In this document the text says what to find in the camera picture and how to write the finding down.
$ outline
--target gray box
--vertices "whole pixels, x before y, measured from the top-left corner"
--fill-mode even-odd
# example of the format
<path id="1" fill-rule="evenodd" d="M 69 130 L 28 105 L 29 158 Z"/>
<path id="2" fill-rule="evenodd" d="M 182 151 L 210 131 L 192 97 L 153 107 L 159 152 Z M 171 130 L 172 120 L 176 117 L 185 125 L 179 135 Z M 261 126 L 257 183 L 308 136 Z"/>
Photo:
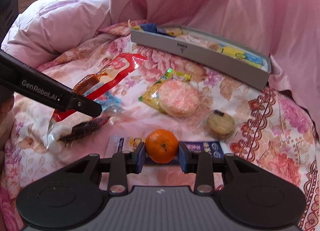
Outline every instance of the gray box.
<path id="1" fill-rule="evenodd" d="M 161 28 L 164 29 L 173 27 L 181 28 L 184 32 L 193 32 L 195 34 L 201 35 L 207 40 L 215 41 L 218 43 L 223 42 L 226 43 L 226 45 L 232 45 L 232 47 L 239 48 L 248 53 L 259 56 L 264 60 L 266 70 L 256 68 L 254 66 L 251 66 L 250 64 L 232 58 L 226 54 L 219 53 L 215 50 L 201 47 L 174 37 L 131 29 L 131 41 L 162 51 L 173 53 L 203 64 L 207 67 L 219 70 L 220 72 L 234 77 L 237 80 L 242 81 L 249 86 L 252 86 L 259 90 L 262 90 L 267 84 L 271 72 L 271 63 L 269 57 L 258 53 L 255 50 L 252 50 L 244 45 L 230 41 L 226 38 L 199 31 L 193 28 L 180 25 L 162 26 Z"/>

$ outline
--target floral pattern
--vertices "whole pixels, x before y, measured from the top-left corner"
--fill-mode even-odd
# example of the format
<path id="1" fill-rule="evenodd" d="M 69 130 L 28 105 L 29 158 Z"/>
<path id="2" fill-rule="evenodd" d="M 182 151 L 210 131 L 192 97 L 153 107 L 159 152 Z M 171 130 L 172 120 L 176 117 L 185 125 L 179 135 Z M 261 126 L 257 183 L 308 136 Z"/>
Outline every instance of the floral pattern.
<path id="1" fill-rule="evenodd" d="M 29 183 L 89 153 L 104 157 L 108 138 L 114 133 L 146 137 L 152 130 L 164 128 L 179 140 L 210 140 L 201 122 L 213 109 L 230 114 L 237 123 L 234 136 L 222 143 L 224 152 L 233 152 L 301 188 L 307 204 L 299 227 L 320 231 L 316 164 L 319 142 L 310 117 L 274 89 L 266 87 L 259 92 L 182 57 L 137 45 L 131 42 L 129 33 L 127 22 L 105 28 L 95 38 L 39 67 L 54 79 L 74 87 L 118 53 L 141 53 L 148 58 L 111 89 L 113 95 L 121 98 L 124 108 L 119 118 L 85 140 L 74 142 L 73 147 L 63 147 L 59 152 L 53 147 L 47 150 L 46 133 L 53 109 L 16 95 L 16 121 L 5 145 L 5 167 L 0 179 L 0 206 L 8 231 L 23 227 L 15 201 L 20 189 Z M 169 117 L 138 100 L 168 68 L 191 74 L 191 84 L 201 92 L 201 105 L 190 118 Z M 222 189 L 221 174 L 215 173 L 214 179 L 216 189 Z M 130 187 L 190 185 L 193 188 L 194 181 L 194 174 L 184 174 L 175 166 L 145 166 L 141 174 L 128 175 Z M 100 188 L 105 188 L 107 182 L 108 175 L 103 175 Z"/>

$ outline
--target orange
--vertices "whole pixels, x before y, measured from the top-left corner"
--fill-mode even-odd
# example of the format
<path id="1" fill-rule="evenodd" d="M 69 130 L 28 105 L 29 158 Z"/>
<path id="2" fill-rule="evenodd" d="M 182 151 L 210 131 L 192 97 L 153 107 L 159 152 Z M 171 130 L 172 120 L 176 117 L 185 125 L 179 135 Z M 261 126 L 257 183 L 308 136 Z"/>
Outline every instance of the orange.
<path id="1" fill-rule="evenodd" d="M 146 153 L 157 163 L 168 163 L 177 155 L 178 140 L 174 134 L 165 129 L 151 132 L 145 140 Z"/>

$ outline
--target round cookie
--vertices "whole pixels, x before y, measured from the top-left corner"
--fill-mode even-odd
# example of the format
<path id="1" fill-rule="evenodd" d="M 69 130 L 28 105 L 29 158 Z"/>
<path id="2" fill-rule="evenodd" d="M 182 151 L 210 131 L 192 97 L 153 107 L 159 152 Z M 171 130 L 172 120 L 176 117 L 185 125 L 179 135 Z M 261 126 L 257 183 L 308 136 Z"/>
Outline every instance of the round cookie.
<path id="1" fill-rule="evenodd" d="M 221 111 L 214 110 L 208 116 L 205 129 L 215 139 L 225 140 L 229 138 L 236 128 L 233 118 Z"/>
<path id="2" fill-rule="evenodd" d="M 199 107 L 200 94 L 187 82 L 166 80 L 159 88 L 159 103 L 171 116 L 188 117 Z"/>

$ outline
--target screw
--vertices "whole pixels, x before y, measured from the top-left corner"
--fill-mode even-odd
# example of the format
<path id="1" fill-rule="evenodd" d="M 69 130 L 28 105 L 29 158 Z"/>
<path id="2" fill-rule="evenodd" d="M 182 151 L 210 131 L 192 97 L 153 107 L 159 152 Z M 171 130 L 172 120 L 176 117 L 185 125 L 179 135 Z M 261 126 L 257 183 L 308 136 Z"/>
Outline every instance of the screw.
<path id="1" fill-rule="evenodd" d="M 110 187 L 110 191 L 112 193 L 122 193 L 125 191 L 125 187 L 123 185 L 113 185 Z"/>
<path id="2" fill-rule="evenodd" d="M 199 185 L 197 187 L 197 191 L 199 191 L 201 193 L 209 193 L 209 192 L 212 191 L 212 187 L 210 185 L 207 185 L 207 184 Z"/>

